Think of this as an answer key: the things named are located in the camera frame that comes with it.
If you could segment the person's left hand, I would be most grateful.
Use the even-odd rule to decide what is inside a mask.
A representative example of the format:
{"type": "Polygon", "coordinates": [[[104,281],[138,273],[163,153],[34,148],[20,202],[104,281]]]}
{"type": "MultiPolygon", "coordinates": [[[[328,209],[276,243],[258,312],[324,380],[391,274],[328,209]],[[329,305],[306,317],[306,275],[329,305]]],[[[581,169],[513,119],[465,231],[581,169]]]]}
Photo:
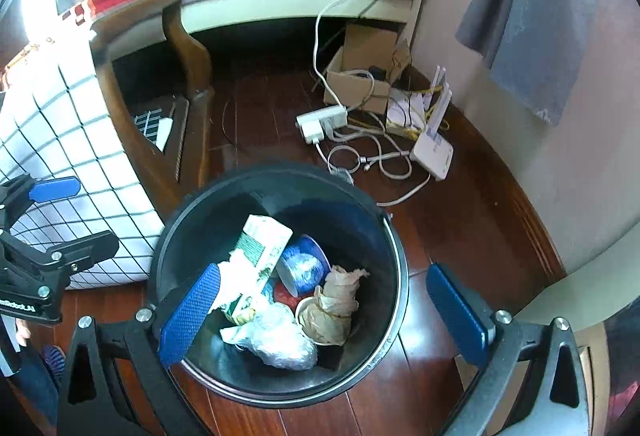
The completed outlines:
{"type": "Polygon", "coordinates": [[[23,347],[27,346],[28,341],[32,337],[32,332],[29,330],[29,326],[24,319],[15,319],[15,338],[18,344],[23,347]]]}

